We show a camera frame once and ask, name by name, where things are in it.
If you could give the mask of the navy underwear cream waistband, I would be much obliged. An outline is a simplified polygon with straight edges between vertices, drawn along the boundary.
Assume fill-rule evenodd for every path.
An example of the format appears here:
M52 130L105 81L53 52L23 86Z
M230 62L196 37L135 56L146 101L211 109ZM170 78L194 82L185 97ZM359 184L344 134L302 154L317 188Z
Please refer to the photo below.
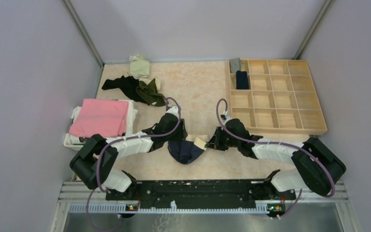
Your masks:
M185 140L168 141L169 154L181 164L190 164L197 160L206 150L208 135L188 135Z

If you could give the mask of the navy orange underwear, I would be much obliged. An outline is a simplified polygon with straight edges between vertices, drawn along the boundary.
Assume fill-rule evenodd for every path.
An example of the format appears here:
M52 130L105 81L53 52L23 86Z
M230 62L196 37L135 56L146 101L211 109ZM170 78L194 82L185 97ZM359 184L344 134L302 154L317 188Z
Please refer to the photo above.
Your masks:
M246 71L236 71L236 89L248 90L250 88L248 73Z

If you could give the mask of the grey underwear white waistband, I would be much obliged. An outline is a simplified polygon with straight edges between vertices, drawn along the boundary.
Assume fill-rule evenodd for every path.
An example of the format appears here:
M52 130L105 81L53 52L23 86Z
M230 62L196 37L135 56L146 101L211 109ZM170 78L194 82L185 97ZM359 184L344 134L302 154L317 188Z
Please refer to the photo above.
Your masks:
M240 58L232 58L229 60L230 73L236 73L242 69L242 61Z

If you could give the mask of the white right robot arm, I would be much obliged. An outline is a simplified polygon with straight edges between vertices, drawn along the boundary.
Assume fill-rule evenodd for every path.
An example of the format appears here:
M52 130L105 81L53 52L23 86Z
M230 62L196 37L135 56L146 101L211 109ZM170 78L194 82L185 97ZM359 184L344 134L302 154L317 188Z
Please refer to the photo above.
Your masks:
M335 194L335 184L346 172L345 164L316 137L294 143L273 141L250 134L236 118L217 127L207 147L221 151L234 147L248 158L293 165L293 169L273 174L265 184L264 193L270 199L277 199L287 190L304 188L330 198Z

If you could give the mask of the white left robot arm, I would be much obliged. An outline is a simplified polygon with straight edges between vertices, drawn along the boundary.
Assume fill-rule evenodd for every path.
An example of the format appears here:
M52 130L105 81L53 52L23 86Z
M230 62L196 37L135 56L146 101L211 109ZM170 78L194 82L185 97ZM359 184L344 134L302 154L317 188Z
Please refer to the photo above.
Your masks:
M185 122L177 114L166 113L154 126L132 136L106 139L95 134L70 161L71 170L88 189L117 191L124 200L134 197L135 178L127 172L113 169L118 159L139 153L149 153L168 141L186 138Z

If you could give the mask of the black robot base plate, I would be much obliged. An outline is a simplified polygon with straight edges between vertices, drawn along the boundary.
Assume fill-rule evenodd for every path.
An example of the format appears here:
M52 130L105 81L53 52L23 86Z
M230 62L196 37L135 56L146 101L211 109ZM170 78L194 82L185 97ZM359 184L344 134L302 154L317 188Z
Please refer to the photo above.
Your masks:
M148 180L138 181L126 192L109 190L108 201L135 201L141 209L250 209L259 201L295 200L290 190L279 192L265 179Z

